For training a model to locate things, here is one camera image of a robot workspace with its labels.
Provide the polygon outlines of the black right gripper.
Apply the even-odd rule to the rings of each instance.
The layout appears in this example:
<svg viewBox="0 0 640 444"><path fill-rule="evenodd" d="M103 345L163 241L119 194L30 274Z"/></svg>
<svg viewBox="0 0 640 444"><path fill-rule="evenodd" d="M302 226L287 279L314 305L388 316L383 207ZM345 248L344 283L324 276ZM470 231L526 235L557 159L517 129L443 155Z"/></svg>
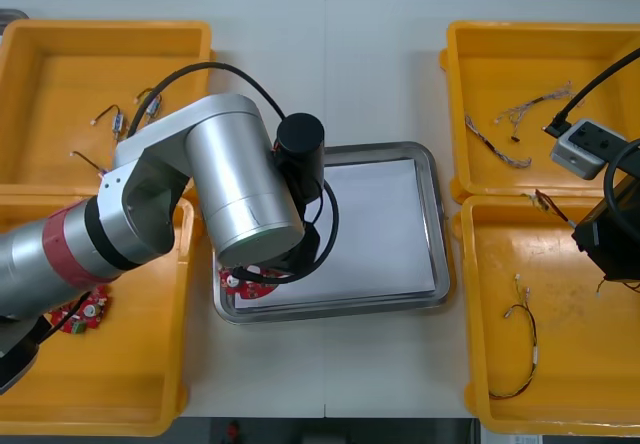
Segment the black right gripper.
<svg viewBox="0 0 640 444"><path fill-rule="evenodd" d="M626 176L613 190L622 215L639 230L639 180ZM577 224L572 238L606 280L626 284L639 281L639 242L618 226L605 199Z"/></svg>

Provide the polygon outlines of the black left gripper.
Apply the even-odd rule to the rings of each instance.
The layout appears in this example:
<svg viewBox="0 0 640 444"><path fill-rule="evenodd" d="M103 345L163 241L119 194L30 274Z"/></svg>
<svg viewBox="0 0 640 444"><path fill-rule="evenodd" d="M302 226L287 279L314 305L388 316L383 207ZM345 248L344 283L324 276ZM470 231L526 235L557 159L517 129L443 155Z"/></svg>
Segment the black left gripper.
<svg viewBox="0 0 640 444"><path fill-rule="evenodd" d="M304 230L303 239L291 251L276 259L273 269L286 274L300 274L316 259L320 236L315 225L305 220L306 206L322 198L324 168L322 153L275 153L277 169L285 178ZM270 269L236 267L231 275L238 280L253 283L279 283L280 273Z"/></svg>

